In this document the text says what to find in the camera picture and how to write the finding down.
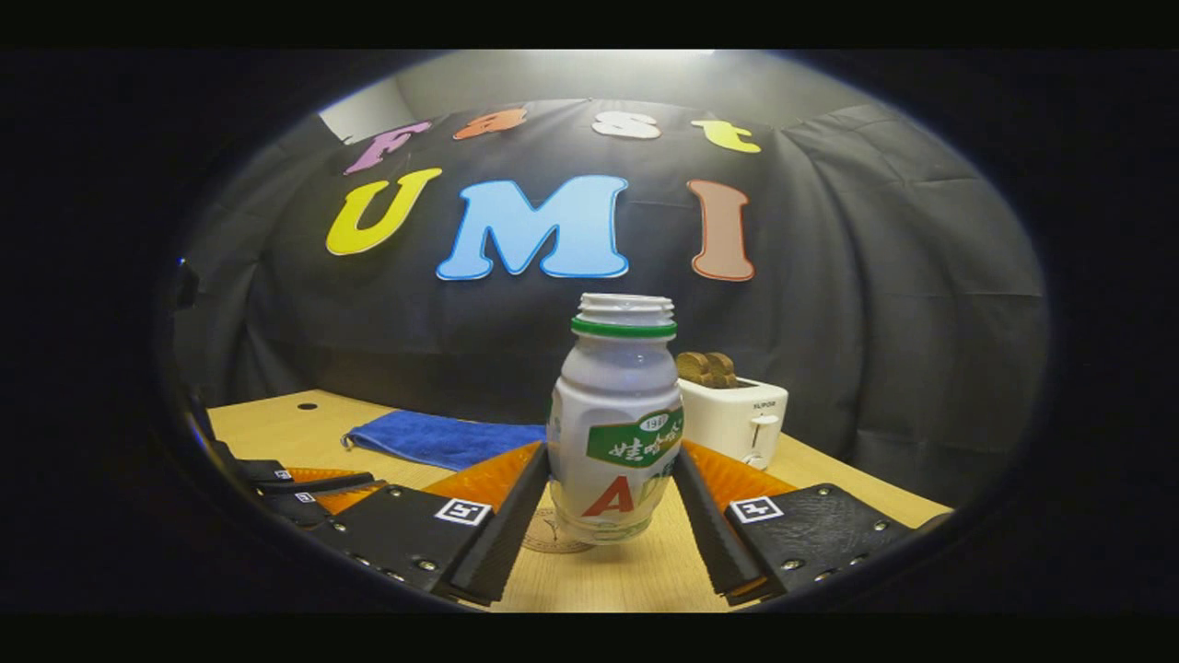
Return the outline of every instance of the plastic bottle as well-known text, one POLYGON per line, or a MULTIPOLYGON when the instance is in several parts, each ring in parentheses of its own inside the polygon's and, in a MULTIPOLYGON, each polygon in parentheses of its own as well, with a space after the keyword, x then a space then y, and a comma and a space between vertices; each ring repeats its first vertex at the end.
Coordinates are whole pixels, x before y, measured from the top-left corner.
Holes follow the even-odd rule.
POLYGON ((671 480, 684 431, 672 308, 666 297, 581 295, 546 432, 558 525, 578 540, 639 536, 671 480))

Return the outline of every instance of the yellow letter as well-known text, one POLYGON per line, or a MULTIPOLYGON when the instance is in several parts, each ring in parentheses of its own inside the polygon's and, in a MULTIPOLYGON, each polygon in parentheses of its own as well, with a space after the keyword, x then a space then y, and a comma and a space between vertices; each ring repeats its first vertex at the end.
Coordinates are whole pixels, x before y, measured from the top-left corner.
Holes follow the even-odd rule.
POLYGON ((331 230, 328 231, 328 251, 337 256, 360 254, 388 239, 389 236, 401 228, 406 217, 409 216, 409 210, 414 208, 414 203, 417 202, 417 196, 426 188, 426 183, 440 175, 442 175, 442 169, 428 168, 402 176, 397 180, 401 190, 397 191, 397 196, 389 204, 389 210, 384 212, 384 217, 376 225, 365 228, 364 230, 357 230, 356 228, 360 225, 361 215, 368 209, 369 203, 373 202, 373 197, 388 186, 389 183, 381 179, 353 189, 344 197, 344 209, 340 210, 335 223, 331 224, 331 230))
POLYGON ((704 137, 711 140, 716 145, 722 147, 727 147, 729 150, 737 150, 738 152, 750 152, 757 153, 762 149, 752 143, 743 143, 738 136, 752 136, 747 129, 742 129, 739 126, 733 126, 727 122, 719 119, 698 119, 692 122, 692 126, 699 126, 704 130, 704 137))

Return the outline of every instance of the white toaster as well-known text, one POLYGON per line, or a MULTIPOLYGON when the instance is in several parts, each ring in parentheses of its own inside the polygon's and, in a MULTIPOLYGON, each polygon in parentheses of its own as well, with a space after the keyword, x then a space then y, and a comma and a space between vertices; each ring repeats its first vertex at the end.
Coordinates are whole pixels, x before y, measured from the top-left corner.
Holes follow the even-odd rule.
POLYGON ((679 380, 684 439, 765 470, 778 449, 790 394, 782 387, 738 378, 738 387, 712 389, 679 380))

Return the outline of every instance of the blue letter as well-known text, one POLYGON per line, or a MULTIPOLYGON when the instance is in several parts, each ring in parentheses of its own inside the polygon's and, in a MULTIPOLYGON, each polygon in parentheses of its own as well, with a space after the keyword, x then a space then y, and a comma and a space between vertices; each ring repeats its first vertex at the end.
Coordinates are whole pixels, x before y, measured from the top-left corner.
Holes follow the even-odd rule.
POLYGON ((481 182, 459 195, 467 214, 459 225, 450 257, 437 267, 443 281, 472 281, 492 273, 483 255, 489 234, 508 274, 528 267, 549 234, 556 248, 540 261, 540 269, 564 278, 612 278, 626 274, 627 262, 614 250, 614 199, 626 189, 621 177, 574 177, 533 209, 512 180, 481 182))

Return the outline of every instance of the wooden table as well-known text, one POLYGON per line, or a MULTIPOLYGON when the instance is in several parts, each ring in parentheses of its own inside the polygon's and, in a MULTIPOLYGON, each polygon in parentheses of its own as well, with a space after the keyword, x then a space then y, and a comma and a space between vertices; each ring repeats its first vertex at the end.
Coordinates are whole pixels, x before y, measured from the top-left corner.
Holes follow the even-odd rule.
MULTIPOLYGON (((410 488, 453 474, 380 452, 345 449, 341 436, 394 408, 322 390, 213 408, 218 439, 239 459, 290 467, 371 472, 410 488), (315 403, 301 409, 301 403, 315 403)), ((768 472, 798 487, 831 483, 910 527, 950 511, 844 465, 783 434, 768 472)), ((548 492, 540 507, 552 506, 548 492)), ((712 593, 679 492, 668 484, 651 526, 633 541, 575 553, 520 551, 493 612, 726 612, 712 593)))

